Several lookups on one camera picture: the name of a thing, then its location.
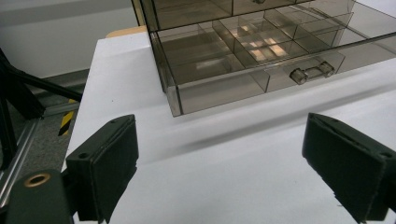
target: white table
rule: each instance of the white table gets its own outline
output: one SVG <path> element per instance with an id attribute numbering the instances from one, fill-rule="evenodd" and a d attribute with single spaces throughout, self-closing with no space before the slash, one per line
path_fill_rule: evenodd
<path id="1" fill-rule="evenodd" d="M 396 60 L 173 118 L 146 33 L 99 40 L 67 154 L 135 114 L 140 159 L 111 223 L 356 223 L 302 157 L 308 112 L 396 149 Z M 394 223 L 389 210 L 381 223 Z"/>

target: drawer handle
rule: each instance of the drawer handle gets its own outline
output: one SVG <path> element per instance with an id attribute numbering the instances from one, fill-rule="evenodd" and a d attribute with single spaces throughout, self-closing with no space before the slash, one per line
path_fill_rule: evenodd
<path id="1" fill-rule="evenodd" d="M 290 73 L 290 78 L 298 85 L 303 85 L 306 81 L 318 77 L 330 77 L 334 74 L 334 67 L 328 62 L 323 62 L 319 66 L 307 68 L 305 70 L 296 68 Z"/>
<path id="2" fill-rule="evenodd" d="M 263 4 L 265 0 L 252 0 L 252 2 L 257 3 L 257 4 Z"/>

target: screw hole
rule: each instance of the screw hole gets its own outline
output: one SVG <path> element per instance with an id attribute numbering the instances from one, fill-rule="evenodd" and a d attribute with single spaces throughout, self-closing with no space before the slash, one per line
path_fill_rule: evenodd
<path id="1" fill-rule="evenodd" d="M 81 153 L 81 154 L 78 155 L 78 157 L 80 159 L 85 159 L 85 158 L 88 158 L 89 156 L 90 156 L 90 154 L 88 154 L 88 153 Z"/>
<path id="2" fill-rule="evenodd" d="M 388 152 L 381 152 L 381 153 L 379 153 L 379 155 L 380 155 L 382 158 L 384 158 L 384 159 L 389 159 L 389 158 L 392 157 L 392 155 L 390 155 L 390 153 L 388 153 Z"/>
<path id="3" fill-rule="evenodd" d="M 39 174 L 39 175 L 34 175 L 28 178 L 25 182 L 24 185 L 27 188 L 33 188 L 40 186 L 44 183 L 46 183 L 50 179 L 49 174 Z"/>

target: plastic drawer organizer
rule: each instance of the plastic drawer organizer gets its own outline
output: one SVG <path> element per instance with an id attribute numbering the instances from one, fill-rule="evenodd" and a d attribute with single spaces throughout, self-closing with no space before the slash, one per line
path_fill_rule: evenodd
<path id="1" fill-rule="evenodd" d="M 353 0 L 134 0 L 174 116 L 396 56 L 396 19 Z"/>

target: white wall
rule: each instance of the white wall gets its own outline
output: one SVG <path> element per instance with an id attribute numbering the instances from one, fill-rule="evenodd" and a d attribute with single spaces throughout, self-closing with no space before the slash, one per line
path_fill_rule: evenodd
<path id="1" fill-rule="evenodd" d="M 89 68 L 98 39 L 136 25 L 131 0 L 0 0 L 0 48 L 37 77 Z"/>

